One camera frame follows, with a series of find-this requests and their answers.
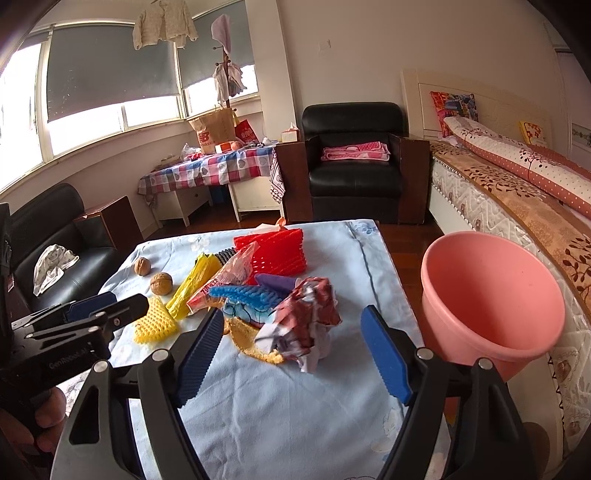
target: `pink plastic basin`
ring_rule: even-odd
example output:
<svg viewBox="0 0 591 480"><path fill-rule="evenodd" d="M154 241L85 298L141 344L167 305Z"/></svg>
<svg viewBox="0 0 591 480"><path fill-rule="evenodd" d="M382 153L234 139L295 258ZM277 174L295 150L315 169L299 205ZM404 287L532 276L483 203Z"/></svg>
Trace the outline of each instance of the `pink plastic basin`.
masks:
<svg viewBox="0 0 591 480"><path fill-rule="evenodd" d="M495 364L507 381L550 350L564 327L556 280L535 256L496 235L457 232L431 244L421 266L423 309L444 359Z"/></svg>

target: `headboard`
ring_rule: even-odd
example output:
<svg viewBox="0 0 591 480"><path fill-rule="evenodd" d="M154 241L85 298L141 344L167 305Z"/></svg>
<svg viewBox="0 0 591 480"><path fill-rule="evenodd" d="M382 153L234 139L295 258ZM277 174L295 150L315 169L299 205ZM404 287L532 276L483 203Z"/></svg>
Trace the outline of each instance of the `headboard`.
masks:
<svg viewBox="0 0 591 480"><path fill-rule="evenodd" d="M475 80L416 69L402 71L402 96L411 135L436 140L441 133L430 92L473 93L481 124L523 141L519 121L532 122L542 127L548 146L552 146L550 116L530 101Z"/></svg>

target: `purple object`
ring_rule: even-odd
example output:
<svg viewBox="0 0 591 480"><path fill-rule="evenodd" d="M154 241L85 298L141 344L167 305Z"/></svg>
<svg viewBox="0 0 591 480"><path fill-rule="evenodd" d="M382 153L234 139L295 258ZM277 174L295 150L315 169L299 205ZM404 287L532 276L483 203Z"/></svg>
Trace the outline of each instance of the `purple object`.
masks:
<svg viewBox="0 0 591 480"><path fill-rule="evenodd" d="M271 275L268 273L255 274L255 281L261 287L267 287L276 292L282 299L286 299L296 287L296 279L283 275Z"/></svg>

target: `window blind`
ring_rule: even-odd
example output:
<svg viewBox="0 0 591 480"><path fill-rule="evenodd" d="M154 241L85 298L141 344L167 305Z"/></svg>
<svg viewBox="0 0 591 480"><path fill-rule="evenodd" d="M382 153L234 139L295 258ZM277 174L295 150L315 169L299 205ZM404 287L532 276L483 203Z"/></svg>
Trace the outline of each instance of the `window blind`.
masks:
<svg viewBox="0 0 591 480"><path fill-rule="evenodd" d="M134 49L133 26L83 25L53 32L47 115L56 120L114 103L177 95L173 44Z"/></svg>
<svg viewBox="0 0 591 480"><path fill-rule="evenodd" d="M230 37L232 40L230 58L239 67L255 63L252 56L251 33L248 29L246 4L242 0L218 8L194 20L199 38L194 42L187 42L184 49L178 50L178 63L183 88L210 78L213 75L216 62L222 62L222 49L213 49L219 47L220 43L212 38L212 23L223 14L230 17Z"/></svg>

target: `black leather sofa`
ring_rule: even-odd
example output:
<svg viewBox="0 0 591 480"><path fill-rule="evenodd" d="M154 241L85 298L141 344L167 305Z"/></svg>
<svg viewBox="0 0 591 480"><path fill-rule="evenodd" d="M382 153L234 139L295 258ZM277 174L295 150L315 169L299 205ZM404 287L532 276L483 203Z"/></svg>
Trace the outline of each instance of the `black leather sofa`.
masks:
<svg viewBox="0 0 591 480"><path fill-rule="evenodd" d="M84 211L76 189L62 183L44 191L11 215L10 266L14 288L30 312L95 295L123 263L126 253L111 245L100 222L80 219ZM58 282L36 297L33 295L35 264L52 244L72 250L80 259ZM8 301L14 302L14 298L14 292L8 292Z"/></svg>
<svg viewBox="0 0 591 480"><path fill-rule="evenodd" d="M395 103L329 103L302 115L314 220L371 218L383 223L423 223L429 183L429 143L404 135ZM324 147L380 141L389 162L322 162Z"/></svg>

